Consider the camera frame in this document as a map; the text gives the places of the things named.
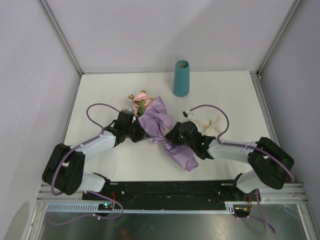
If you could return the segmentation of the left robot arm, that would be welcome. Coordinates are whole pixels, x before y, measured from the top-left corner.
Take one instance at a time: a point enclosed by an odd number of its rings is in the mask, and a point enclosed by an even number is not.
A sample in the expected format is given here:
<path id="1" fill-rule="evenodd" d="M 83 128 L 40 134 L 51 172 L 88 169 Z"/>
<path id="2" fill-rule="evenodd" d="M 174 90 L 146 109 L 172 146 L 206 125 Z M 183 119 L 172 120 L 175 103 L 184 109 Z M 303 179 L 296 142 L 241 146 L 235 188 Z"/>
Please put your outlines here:
<path id="1" fill-rule="evenodd" d="M 142 128 L 134 113 L 122 110 L 117 119 L 103 127 L 96 136 L 75 145 L 57 144 L 42 174 L 53 195 L 73 195 L 77 191 L 93 192 L 100 200 L 110 196 L 109 179 L 98 173 L 85 173 L 85 163 L 102 152 L 123 143 L 127 138 L 137 143 L 150 136 Z"/>

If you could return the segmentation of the purple wrapping paper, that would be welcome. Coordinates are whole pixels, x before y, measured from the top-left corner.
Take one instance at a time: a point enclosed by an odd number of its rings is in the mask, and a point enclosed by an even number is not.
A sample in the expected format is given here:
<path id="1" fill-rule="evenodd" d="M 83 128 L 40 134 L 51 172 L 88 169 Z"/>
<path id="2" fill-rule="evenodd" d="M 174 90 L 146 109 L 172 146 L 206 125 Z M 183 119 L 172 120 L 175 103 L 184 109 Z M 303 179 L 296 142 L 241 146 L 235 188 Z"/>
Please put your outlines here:
<path id="1" fill-rule="evenodd" d="M 180 167 L 190 172 L 199 166 L 194 152 L 185 145 L 173 145 L 165 139 L 165 130 L 173 127 L 173 117 L 161 99 L 156 97 L 138 118 L 143 130 L 150 136 L 152 143 L 161 143 L 164 152 Z"/>

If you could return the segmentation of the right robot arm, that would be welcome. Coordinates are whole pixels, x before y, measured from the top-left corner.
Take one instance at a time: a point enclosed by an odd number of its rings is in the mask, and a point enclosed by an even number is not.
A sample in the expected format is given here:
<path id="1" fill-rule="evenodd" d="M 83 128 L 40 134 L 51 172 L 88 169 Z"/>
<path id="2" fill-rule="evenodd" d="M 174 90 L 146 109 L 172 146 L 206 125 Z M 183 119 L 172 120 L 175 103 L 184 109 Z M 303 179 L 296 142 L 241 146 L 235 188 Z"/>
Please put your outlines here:
<path id="1" fill-rule="evenodd" d="M 200 159 L 225 159 L 245 163 L 251 170 L 239 173 L 230 188 L 231 196 L 242 201 L 256 189 L 281 190 L 294 182 L 294 159 L 267 137 L 253 142 L 231 142 L 203 135 L 191 121 L 177 122 L 165 138 L 174 146 L 186 146 Z"/>

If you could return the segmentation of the pink flower bouquet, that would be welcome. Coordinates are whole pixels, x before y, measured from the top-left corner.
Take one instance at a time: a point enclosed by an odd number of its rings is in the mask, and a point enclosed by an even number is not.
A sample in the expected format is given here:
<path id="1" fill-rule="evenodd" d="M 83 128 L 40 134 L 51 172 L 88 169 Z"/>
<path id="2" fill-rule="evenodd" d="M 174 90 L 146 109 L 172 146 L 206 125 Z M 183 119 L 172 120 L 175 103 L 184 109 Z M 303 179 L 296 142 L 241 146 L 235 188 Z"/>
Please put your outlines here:
<path id="1" fill-rule="evenodd" d="M 140 117 L 144 114 L 147 107 L 154 101 L 154 98 L 147 95 L 147 90 L 141 90 L 138 94 L 130 94 L 127 97 L 132 107 L 125 108 L 125 110 L 133 112 L 136 117 Z"/>

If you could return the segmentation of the beige ribbon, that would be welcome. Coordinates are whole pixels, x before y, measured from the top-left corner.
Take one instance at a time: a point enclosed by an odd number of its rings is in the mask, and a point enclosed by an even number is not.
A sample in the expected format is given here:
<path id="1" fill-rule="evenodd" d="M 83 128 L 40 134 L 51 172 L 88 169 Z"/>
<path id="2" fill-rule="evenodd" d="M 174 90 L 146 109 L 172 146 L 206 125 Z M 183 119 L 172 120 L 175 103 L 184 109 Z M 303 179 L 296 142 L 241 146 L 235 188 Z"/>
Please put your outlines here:
<path id="1" fill-rule="evenodd" d="M 202 135 L 217 137 L 222 133 L 221 121 L 223 116 L 220 114 L 214 119 L 208 119 L 202 121 L 200 119 L 195 120 L 195 124 Z"/>

